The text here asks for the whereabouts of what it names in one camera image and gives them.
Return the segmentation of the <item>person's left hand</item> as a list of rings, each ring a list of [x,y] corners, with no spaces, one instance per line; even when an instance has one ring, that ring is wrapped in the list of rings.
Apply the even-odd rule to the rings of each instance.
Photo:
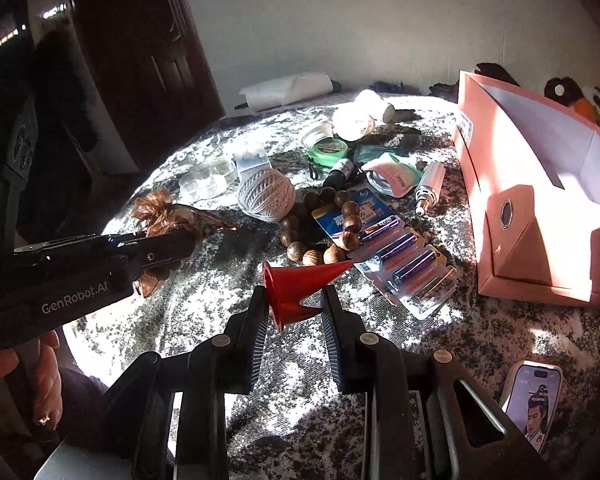
[[[38,426],[54,431],[62,416],[61,377],[55,350],[59,338],[54,330],[38,338],[40,356],[33,370],[30,383],[34,392],[32,419]],[[0,350],[0,379],[11,373],[19,364],[18,356],[12,349]],[[7,430],[9,421],[0,408],[0,429]]]

